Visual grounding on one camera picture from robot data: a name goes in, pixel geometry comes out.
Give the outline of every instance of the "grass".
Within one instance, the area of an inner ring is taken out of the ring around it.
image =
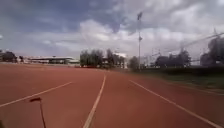
[[[142,75],[153,75],[166,80],[188,83],[186,85],[201,89],[224,89],[224,74],[202,76],[193,74],[167,74],[159,71],[138,73]]]

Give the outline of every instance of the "running track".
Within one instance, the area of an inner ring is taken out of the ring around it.
[[[5,128],[221,128],[224,96],[97,69],[0,64]]]

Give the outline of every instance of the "cloud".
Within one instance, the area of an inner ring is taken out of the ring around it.
[[[181,43],[212,34],[214,28],[224,31],[222,0],[5,0],[0,5],[0,46],[35,55],[79,56],[84,49],[107,48],[138,55],[140,11],[142,55],[152,54],[152,49],[167,54]],[[202,50],[195,47],[188,50],[199,55]]]
[[[217,0],[218,2],[218,5],[221,5],[221,6],[223,6],[224,5],[224,0]]]
[[[3,38],[3,35],[0,34],[0,40]]]

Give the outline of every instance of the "white lane line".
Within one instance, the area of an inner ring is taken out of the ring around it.
[[[173,102],[173,101],[170,101],[170,100],[166,99],[165,97],[163,97],[163,96],[161,96],[161,95],[159,95],[159,94],[157,94],[157,93],[155,93],[155,92],[153,92],[153,91],[151,91],[151,90],[149,90],[149,89],[143,87],[142,85],[140,85],[140,84],[138,84],[138,83],[136,83],[136,82],[134,82],[134,81],[132,81],[132,80],[129,80],[129,81],[132,82],[133,84],[135,84],[135,85],[141,87],[142,89],[148,91],[149,93],[152,93],[153,95],[158,96],[159,98],[161,98],[161,99],[167,101],[168,103],[174,105],[175,107],[177,107],[177,108],[179,108],[179,109],[185,111],[186,113],[188,113],[188,114],[190,114],[190,115],[192,115],[192,116],[194,116],[194,117],[200,119],[201,121],[203,121],[203,122],[205,122],[205,123],[207,123],[207,124],[209,124],[209,125],[211,125],[211,126],[213,126],[213,127],[215,127],[215,128],[223,128],[222,126],[220,126],[220,125],[218,125],[218,124],[215,124],[215,123],[211,122],[210,120],[208,120],[208,119],[206,119],[206,118],[204,118],[204,117],[201,117],[201,116],[197,115],[196,113],[193,113],[192,111],[190,111],[190,110],[188,110],[188,109],[186,109],[186,108],[184,108],[184,107],[178,105],[177,103],[175,103],[175,102]]]
[[[66,85],[69,85],[69,84],[71,84],[71,83],[72,83],[72,82],[68,82],[68,83],[65,83],[65,84],[63,84],[63,85],[59,85],[59,86],[57,86],[57,87],[50,88],[50,89],[47,89],[47,90],[42,91],[42,92],[39,92],[39,93],[35,93],[35,94],[33,94],[33,95],[30,95],[30,96],[26,96],[26,97],[23,97],[23,98],[19,98],[19,99],[17,99],[17,100],[10,101],[10,102],[8,102],[8,103],[1,104],[1,105],[0,105],[0,108],[1,108],[1,107],[5,107],[5,106],[8,106],[8,105],[11,105],[11,104],[14,104],[14,103],[17,103],[17,102],[20,102],[20,101],[23,101],[23,100],[26,100],[26,99],[29,99],[29,98],[32,98],[32,97],[35,97],[35,96],[38,96],[38,95],[41,95],[41,94],[44,94],[44,93],[47,93],[47,92],[50,92],[50,91],[53,91],[53,90],[55,90],[55,89],[62,88],[62,87],[66,86]]]
[[[98,105],[98,103],[100,101],[100,98],[101,98],[101,95],[103,93],[103,89],[104,89],[104,86],[105,86],[106,78],[107,78],[106,75],[104,75],[103,83],[102,83],[100,92],[99,92],[99,94],[98,94],[98,96],[96,98],[96,101],[94,102],[94,105],[93,105],[93,107],[92,107],[92,109],[91,109],[91,111],[90,111],[90,113],[88,115],[88,118],[86,119],[86,122],[85,122],[83,128],[89,128],[90,127],[90,124],[91,124],[91,121],[93,119],[94,113],[96,111],[97,105]]]

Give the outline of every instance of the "light pole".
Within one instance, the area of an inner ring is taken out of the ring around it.
[[[42,99],[40,97],[38,97],[38,98],[31,99],[30,102],[39,102],[40,103],[41,118],[42,118],[42,121],[43,121],[43,126],[44,126],[44,128],[46,128],[46,123],[45,123],[45,120],[44,120],[44,113],[43,113],[43,105],[42,105],[41,100]]]
[[[138,68],[140,70],[140,54],[141,54],[141,47],[140,47],[140,42],[142,40],[142,37],[141,37],[141,18],[142,18],[142,12],[140,12],[138,15],[137,15],[137,20],[138,20]]]

